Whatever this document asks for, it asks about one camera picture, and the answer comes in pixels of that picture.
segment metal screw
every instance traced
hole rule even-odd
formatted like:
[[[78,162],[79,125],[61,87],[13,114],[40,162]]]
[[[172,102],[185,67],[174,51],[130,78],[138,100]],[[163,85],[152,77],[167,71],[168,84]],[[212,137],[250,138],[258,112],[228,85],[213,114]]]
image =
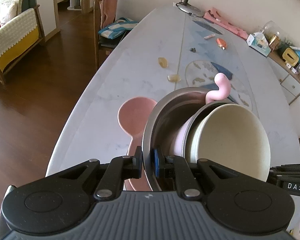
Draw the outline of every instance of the metal screw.
[[[109,189],[101,189],[97,191],[97,196],[101,198],[110,197],[112,195],[112,191]]]
[[[195,188],[189,188],[185,190],[186,197],[197,197],[200,195],[200,191]]]

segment wooden floor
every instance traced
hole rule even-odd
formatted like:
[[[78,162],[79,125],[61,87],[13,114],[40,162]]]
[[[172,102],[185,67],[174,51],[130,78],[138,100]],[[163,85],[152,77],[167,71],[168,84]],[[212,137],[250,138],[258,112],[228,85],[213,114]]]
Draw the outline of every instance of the wooden floor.
[[[44,177],[60,132],[95,74],[93,14],[60,8],[61,33],[0,84],[0,205],[9,185]]]

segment white cabinet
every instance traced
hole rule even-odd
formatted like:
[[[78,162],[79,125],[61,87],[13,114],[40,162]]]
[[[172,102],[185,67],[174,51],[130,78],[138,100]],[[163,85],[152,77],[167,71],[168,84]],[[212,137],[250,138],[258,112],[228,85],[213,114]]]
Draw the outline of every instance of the white cabinet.
[[[300,95],[299,77],[286,66],[276,53],[270,53],[267,60],[281,85],[288,104],[291,104]]]
[[[289,73],[287,71],[285,71],[279,64],[274,62],[269,57],[267,59],[268,59],[268,62],[270,64],[275,76],[277,77],[277,79],[281,83],[289,75]]]
[[[281,85],[295,96],[300,93],[300,83],[293,76],[288,76]]]
[[[286,99],[287,99],[287,102],[288,104],[295,98],[295,96],[290,93],[288,90],[286,90],[284,87],[281,87]]]

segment cabinet drawer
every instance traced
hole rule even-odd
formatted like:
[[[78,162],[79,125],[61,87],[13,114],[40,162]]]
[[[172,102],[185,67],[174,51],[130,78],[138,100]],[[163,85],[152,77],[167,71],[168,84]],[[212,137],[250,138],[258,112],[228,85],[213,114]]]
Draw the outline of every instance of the cabinet drawer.
[[[288,104],[295,98],[294,95],[292,95],[288,90],[286,90],[283,86],[281,86],[281,89],[287,99]]]
[[[288,75],[289,73],[285,71],[278,63],[274,62],[272,59],[269,57],[267,58],[269,65],[271,66],[275,76],[281,83]]]
[[[281,84],[293,95],[297,96],[300,93],[300,83],[289,75]]]

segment lamp base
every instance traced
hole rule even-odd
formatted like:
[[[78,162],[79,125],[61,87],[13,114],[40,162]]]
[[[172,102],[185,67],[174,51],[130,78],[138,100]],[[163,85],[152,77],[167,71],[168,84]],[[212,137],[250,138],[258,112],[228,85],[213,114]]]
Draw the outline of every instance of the lamp base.
[[[204,15],[204,13],[199,8],[194,7],[190,4],[177,4],[177,6],[181,11],[184,11],[188,14],[195,15],[197,17],[203,17]]]

